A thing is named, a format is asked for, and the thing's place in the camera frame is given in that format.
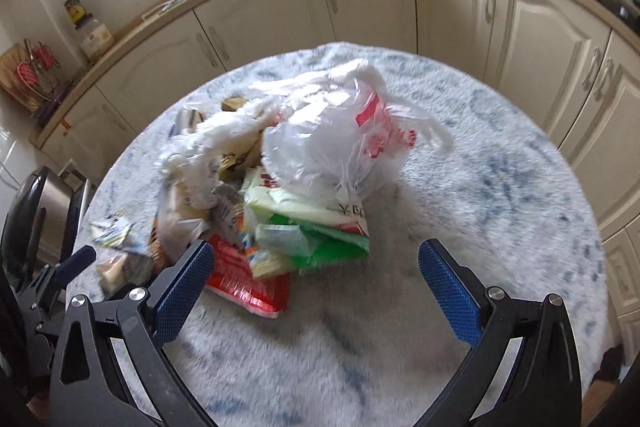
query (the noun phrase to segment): jar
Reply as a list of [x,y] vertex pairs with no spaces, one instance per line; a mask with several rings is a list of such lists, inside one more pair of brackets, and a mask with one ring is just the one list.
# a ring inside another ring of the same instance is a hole
[[76,32],[80,47],[91,63],[97,62],[115,44],[107,26],[91,13],[87,13],[77,22]]

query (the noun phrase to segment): round table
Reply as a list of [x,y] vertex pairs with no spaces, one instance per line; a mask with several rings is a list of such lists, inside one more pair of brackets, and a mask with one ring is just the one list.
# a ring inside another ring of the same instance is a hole
[[[436,237],[486,286],[499,285],[513,298],[564,298],[585,389],[600,361],[607,309],[604,254],[591,208],[556,147],[524,113],[428,58],[328,44],[212,80],[165,111],[117,160],[76,248],[91,242],[89,222],[119,209],[148,237],[161,184],[156,161],[184,103],[201,103],[210,114],[256,80],[361,57],[382,72],[390,92],[449,129],[454,151],[441,157],[416,148],[401,176],[364,201],[369,260],[295,277],[281,317],[251,315],[204,291],[178,340],[164,346],[188,388],[223,427],[413,425],[468,349],[417,267],[419,245]],[[97,251],[99,262],[114,254]],[[77,293],[102,299],[95,267],[70,284],[69,298]],[[513,360],[516,347],[505,360]],[[124,346],[118,343],[116,352],[136,402],[151,411]],[[482,410],[492,407],[510,365],[501,366]]]

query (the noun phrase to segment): white plastic bag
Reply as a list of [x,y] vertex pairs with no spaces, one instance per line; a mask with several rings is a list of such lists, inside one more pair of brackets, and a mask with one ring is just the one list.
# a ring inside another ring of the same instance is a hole
[[214,113],[193,133],[170,138],[160,156],[161,172],[184,184],[193,208],[216,205],[222,156],[251,149],[260,131],[275,123],[274,100],[267,97],[248,102],[235,112]]
[[441,124],[388,94],[364,60],[250,87],[280,97],[282,121],[264,131],[266,171],[317,202],[364,199],[396,178],[421,140],[439,152],[452,147]]

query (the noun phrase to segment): blue gripper pad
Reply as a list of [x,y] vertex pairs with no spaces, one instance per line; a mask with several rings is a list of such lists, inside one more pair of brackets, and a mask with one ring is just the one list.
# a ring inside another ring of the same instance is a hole
[[428,241],[420,245],[418,267],[457,338],[476,347],[482,335],[480,308]]
[[210,245],[204,244],[191,262],[184,266],[175,283],[155,306],[154,340],[158,346],[173,342],[177,338],[211,272],[213,250]]

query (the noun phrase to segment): plastic bag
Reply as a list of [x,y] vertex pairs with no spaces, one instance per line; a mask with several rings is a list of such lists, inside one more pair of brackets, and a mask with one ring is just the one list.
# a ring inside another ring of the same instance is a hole
[[[203,121],[204,116],[197,107],[187,105],[181,108],[169,140],[189,135]],[[190,202],[184,183],[172,176],[165,179],[160,189],[155,225],[162,246],[161,253],[170,264],[177,263],[190,242],[207,228],[209,211],[193,208]]]
[[120,253],[96,266],[105,300],[119,298],[122,293],[145,286],[152,277],[154,261],[146,255]]
[[289,301],[290,274],[255,280],[244,253],[214,234],[207,241],[216,252],[206,287],[250,312],[274,319]]
[[214,113],[198,124],[193,133],[170,138],[160,156],[161,172],[184,184],[190,206],[199,209],[215,206],[214,190],[222,183],[219,171],[225,158],[241,158],[255,150],[260,132],[275,122],[277,107],[273,100],[271,97],[255,100],[235,112]]
[[255,238],[245,249],[255,279],[316,269],[369,255],[367,221],[359,201],[324,208],[281,188],[262,168],[242,187],[246,231]]
[[280,123],[264,131],[266,171],[319,203],[369,196],[396,178],[420,138],[441,153],[452,147],[441,124],[387,93],[364,60],[250,89],[279,106]]

